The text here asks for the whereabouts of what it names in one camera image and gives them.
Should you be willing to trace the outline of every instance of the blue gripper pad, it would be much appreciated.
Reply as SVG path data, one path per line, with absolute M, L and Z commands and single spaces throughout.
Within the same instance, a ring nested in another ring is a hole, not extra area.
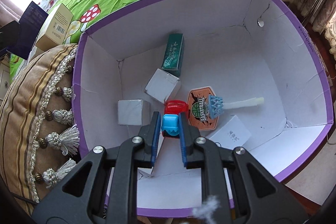
M 178 115 L 178 130 L 180 133 L 180 145 L 181 145 L 181 153 L 182 153 L 182 162 L 184 167 L 187 165 L 187 152 L 185 148 L 185 139 L 184 139 L 184 132 L 183 132 L 183 126 L 182 126 L 182 119 L 181 114 Z
M 157 120 L 156 120 L 153 142 L 152 142 L 152 157 L 151 157 L 152 166 L 154 166 L 155 164 L 156 155 L 158 153 L 160 130 L 161 130 L 161 114 L 159 113 L 159 115 L 157 116 Z

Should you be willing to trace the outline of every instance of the teal rectangular box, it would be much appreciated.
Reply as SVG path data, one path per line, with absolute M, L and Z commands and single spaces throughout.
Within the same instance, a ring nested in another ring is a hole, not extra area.
M 169 35 L 165 57 L 161 69 L 176 77 L 181 75 L 182 61 L 184 53 L 184 37 L 182 33 Z

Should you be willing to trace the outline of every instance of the beige box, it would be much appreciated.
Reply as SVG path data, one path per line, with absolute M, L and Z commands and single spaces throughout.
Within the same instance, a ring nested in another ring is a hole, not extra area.
M 55 7 L 44 22 L 35 46 L 45 52 L 62 45 L 72 17 L 73 14 L 63 3 Z

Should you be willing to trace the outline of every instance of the striped pillow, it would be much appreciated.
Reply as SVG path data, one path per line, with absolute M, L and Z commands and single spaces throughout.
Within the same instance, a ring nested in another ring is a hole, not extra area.
M 36 183 L 36 173 L 57 170 L 68 160 L 50 146 L 41 149 L 38 138 L 61 134 L 69 125 L 45 119 L 46 111 L 71 109 L 71 102 L 53 93 L 55 86 L 71 87 L 77 45 L 60 45 L 39 55 L 10 86 L 0 110 L 0 175 L 14 196 L 39 202 L 50 190 Z M 31 215 L 33 205 L 17 199 Z

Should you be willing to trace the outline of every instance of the white fluff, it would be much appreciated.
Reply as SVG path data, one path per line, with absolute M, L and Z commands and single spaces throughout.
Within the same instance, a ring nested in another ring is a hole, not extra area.
M 213 212 L 218 209 L 219 200 L 216 196 L 209 196 L 202 203 L 201 207 L 193 208 L 193 216 L 198 219 L 203 219 L 207 224 L 216 224 L 212 218 Z

